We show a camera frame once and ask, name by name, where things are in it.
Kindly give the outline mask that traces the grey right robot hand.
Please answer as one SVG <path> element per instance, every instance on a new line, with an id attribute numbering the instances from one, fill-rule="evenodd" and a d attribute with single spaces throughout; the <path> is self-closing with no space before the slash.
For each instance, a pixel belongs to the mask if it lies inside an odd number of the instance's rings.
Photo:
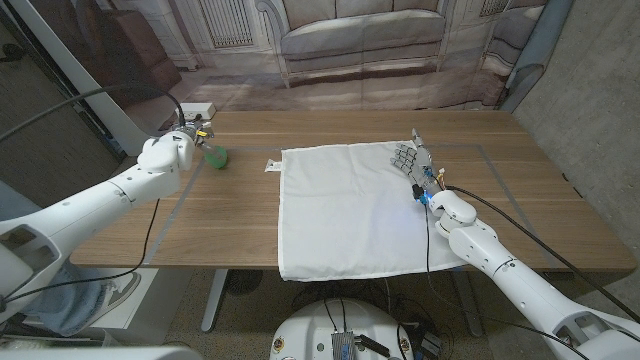
<path id="1" fill-rule="evenodd" d="M 433 171 L 431 153 L 415 128 L 411 135 L 412 144 L 398 143 L 390 162 L 409 178 L 412 185 L 428 191 L 436 189 L 439 185 Z"/>

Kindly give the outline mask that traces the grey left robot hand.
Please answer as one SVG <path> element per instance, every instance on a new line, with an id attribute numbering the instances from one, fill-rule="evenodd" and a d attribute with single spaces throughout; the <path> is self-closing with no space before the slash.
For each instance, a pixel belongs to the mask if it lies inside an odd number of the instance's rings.
<path id="1" fill-rule="evenodd" d="M 213 144 L 212 123 L 209 120 L 203 120 L 200 115 L 183 124 L 175 124 L 172 129 L 187 134 L 194 141 L 195 146 L 204 153 L 214 154 L 218 151 L 218 148 Z"/>

